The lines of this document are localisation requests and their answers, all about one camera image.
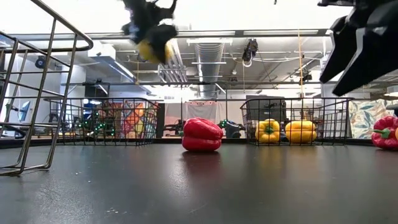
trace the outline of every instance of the dark table surface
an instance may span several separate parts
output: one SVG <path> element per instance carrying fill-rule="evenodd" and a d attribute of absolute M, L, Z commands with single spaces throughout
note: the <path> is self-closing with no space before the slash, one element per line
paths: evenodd
<path fill-rule="evenodd" d="M 29 164 L 44 161 L 33 147 Z M 1 164 L 17 151 L 0 150 Z M 59 146 L 0 177 L 0 223 L 398 223 L 398 153 L 361 146 Z"/>

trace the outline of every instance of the bell pepper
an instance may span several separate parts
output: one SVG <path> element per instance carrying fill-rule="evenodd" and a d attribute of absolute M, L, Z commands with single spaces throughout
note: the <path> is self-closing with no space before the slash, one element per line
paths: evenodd
<path fill-rule="evenodd" d="M 274 119 L 260 121 L 256 127 L 256 139 L 260 143 L 276 143 L 279 142 L 279 123 Z"/>
<path fill-rule="evenodd" d="M 398 149 L 398 118 L 386 116 L 374 123 L 372 142 L 381 149 Z"/>
<path fill-rule="evenodd" d="M 223 130 L 203 118 L 191 118 L 183 128 L 182 146 L 188 151 L 214 151 L 221 146 Z"/>
<path fill-rule="evenodd" d="M 317 138 L 315 125 L 311 121 L 292 121 L 285 127 L 286 138 L 291 143 L 309 143 Z"/>

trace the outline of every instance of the red bell pepper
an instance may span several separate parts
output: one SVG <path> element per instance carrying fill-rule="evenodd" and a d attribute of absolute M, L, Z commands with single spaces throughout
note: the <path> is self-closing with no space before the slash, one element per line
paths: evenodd
<path fill-rule="evenodd" d="M 182 146 L 188 151 L 217 150 L 224 135 L 220 127 L 203 118 L 188 119 L 183 134 Z"/>
<path fill-rule="evenodd" d="M 386 116 L 374 123 L 372 142 L 381 149 L 398 149 L 396 131 L 398 128 L 398 118 Z"/>

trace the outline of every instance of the monitor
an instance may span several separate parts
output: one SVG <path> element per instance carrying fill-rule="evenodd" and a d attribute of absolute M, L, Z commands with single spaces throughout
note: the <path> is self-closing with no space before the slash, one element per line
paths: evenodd
<path fill-rule="evenodd" d="M 25 121 L 27 112 L 29 111 L 30 101 L 25 102 L 22 105 L 22 108 L 19 108 L 18 111 L 18 119 L 19 121 Z"/>

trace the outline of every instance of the black wire basket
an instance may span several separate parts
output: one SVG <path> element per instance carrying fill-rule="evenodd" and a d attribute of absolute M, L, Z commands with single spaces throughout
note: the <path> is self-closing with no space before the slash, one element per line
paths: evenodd
<path fill-rule="evenodd" d="M 49 123 L 59 117 L 61 100 L 50 103 Z M 154 142 L 157 130 L 156 103 L 143 98 L 68 98 L 58 132 L 58 142 L 74 145 L 135 145 Z"/>
<path fill-rule="evenodd" d="M 352 98 L 262 98 L 242 106 L 249 144 L 344 145 Z"/>

